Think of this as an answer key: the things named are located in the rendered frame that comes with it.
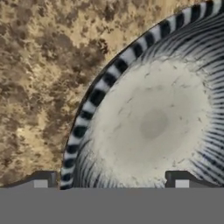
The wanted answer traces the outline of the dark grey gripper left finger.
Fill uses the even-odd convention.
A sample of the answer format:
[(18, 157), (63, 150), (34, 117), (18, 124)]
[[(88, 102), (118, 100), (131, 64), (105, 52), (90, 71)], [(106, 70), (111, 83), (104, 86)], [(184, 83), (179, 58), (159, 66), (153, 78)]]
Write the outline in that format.
[(22, 178), (14, 183), (4, 185), (4, 188), (12, 188), (32, 183), (34, 188), (56, 188), (57, 187), (56, 171), (35, 171), (32, 174)]

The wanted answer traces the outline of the black and white striped bowl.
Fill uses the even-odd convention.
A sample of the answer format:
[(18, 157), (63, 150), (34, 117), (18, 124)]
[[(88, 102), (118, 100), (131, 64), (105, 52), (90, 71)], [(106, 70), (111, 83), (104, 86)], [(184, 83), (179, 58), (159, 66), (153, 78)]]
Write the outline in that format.
[(99, 72), (59, 186), (163, 188), (169, 171), (224, 186), (224, 0), (162, 20)]

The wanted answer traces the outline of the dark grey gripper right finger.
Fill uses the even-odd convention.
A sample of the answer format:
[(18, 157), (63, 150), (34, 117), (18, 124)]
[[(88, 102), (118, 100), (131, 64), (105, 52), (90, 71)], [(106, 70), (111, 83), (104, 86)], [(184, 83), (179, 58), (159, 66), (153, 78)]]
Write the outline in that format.
[(199, 180), (189, 171), (166, 171), (165, 172), (166, 188), (218, 188), (206, 180)]

